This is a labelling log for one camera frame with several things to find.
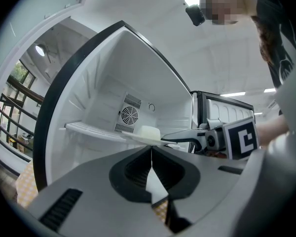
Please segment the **refrigerator fan vent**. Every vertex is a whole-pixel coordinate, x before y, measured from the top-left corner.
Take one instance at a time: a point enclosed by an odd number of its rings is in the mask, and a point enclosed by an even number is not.
[[[115,126],[115,132],[130,132],[133,133],[134,132],[134,128],[133,127],[129,127],[123,124],[116,124]]]
[[[127,106],[123,109],[121,117],[125,124],[132,125],[138,119],[138,112],[134,107]]]
[[[140,105],[142,104],[142,101],[140,99],[132,96],[131,94],[126,95],[124,102],[126,104],[136,107],[137,109],[139,109]]]

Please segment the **dark hair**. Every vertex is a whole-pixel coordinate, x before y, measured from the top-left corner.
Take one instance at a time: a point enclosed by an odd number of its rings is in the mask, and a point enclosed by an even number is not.
[[[272,62],[272,54],[276,44],[276,35],[271,30],[269,25],[262,22],[257,16],[252,16],[251,19],[255,23],[258,30],[261,56],[263,60],[269,65],[274,65]]]

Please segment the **tree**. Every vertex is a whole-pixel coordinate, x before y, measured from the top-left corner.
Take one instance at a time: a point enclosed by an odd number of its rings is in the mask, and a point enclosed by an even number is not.
[[[13,76],[18,81],[21,81],[26,73],[27,69],[24,68],[23,64],[20,61],[18,61],[11,72],[11,76]]]

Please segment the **person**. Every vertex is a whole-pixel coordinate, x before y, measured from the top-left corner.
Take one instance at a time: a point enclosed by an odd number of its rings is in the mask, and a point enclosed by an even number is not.
[[[236,24],[250,17],[257,27],[260,53],[279,88],[296,64],[296,0],[200,0],[200,10],[215,25]],[[257,125],[261,146],[289,127],[282,113]]]

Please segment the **white wall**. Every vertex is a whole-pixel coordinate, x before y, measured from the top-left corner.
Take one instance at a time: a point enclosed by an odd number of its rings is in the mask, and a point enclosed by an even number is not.
[[[72,18],[66,18],[65,20],[61,21],[60,24],[68,27],[71,30],[74,30],[77,33],[80,33],[81,35],[87,37],[88,39],[91,39],[97,34],[94,30],[73,20]]]
[[[67,18],[45,32],[35,41],[33,45],[28,48],[26,53],[29,58],[39,69],[42,76],[44,76],[50,83],[54,80],[57,73],[68,61],[68,59],[89,40],[84,35],[68,28],[67,26],[64,26],[64,21],[70,23],[75,22],[74,27],[78,28],[78,30],[83,31],[88,29],[89,31],[85,31],[84,33],[91,35],[90,32],[92,32],[93,35],[95,35],[93,30],[74,20],[71,20],[70,18]],[[43,44],[45,46],[47,55],[42,57],[37,53],[35,49],[37,44]]]
[[[85,10],[84,7],[81,7],[72,14],[71,18],[97,33],[111,26],[112,24],[123,20],[140,34],[142,34],[146,39],[148,39],[148,41],[150,41],[153,46],[155,46],[166,57],[166,59],[171,63],[176,71],[182,76],[183,72],[181,66],[179,66],[173,53],[170,52],[164,41],[158,38],[158,36],[156,36],[156,34],[151,29],[142,25],[135,15],[128,12],[127,8],[117,6],[109,7],[108,9],[102,11],[91,12]]]
[[[40,70],[34,64],[27,51],[22,55],[20,60],[36,79],[42,80],[45,84],[50,85],[50,83],[46,80],[46,78],[41,74]]]
[[[28,48],[28,39],[37,34],[34,29],[42,21],[53,22],[53,14],[65,9],[69,5],[78,4],[80,0],[20,0],[3,23],[0,30],[0,94],[2,88],[13,69],[13,65],[20,59],[20,50]]]

